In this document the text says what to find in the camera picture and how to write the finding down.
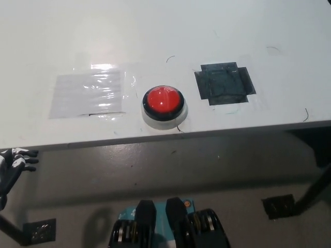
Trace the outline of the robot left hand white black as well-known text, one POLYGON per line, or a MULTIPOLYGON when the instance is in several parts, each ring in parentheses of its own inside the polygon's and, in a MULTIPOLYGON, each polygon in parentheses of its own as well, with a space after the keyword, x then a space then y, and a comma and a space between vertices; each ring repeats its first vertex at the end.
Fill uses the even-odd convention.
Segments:
POLYGON ((34 172, 39 159, 38 150, 10 148, 1 152, 1 196, 7 195, 22 172, 34 172))

